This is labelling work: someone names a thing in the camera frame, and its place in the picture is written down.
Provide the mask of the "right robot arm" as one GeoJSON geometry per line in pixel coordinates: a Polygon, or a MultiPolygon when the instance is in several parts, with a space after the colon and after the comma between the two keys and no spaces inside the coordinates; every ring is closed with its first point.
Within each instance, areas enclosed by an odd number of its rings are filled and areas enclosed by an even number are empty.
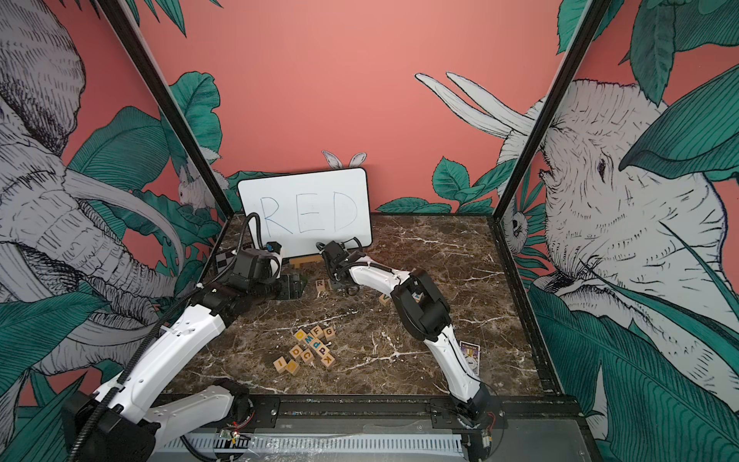
{"type": "Polygon", "coordinates": [[[406,331],[423,342],[448,383],[450,400],[460,420],[472,429],[493,427],[500,401],[468,364],[457,342],[450,305],[430,275],[422,269],[402,271],[373,260],[364,249],[348,249],[335,241],[318,243],[331,279],[368,287],[388,296],[406,331]]]}

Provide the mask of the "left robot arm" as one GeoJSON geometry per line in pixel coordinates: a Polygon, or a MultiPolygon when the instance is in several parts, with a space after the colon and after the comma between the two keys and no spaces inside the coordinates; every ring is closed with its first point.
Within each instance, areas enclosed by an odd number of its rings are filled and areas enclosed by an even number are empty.
{"type": "Polygon", "coordinates": [[[155,323],[128,366],[95,393],[77,393],[64,406],[70,461],[146,461],[169,442],[211,422],[229,419],[239,433],[254,419],[246,386],[219,379],[207,389],[157,407],[164,388],[209,342],[254,305],[286,294],[281,247],[240,250],[211,283],[186,296],[188,307],[170,323],[155,323]]]}

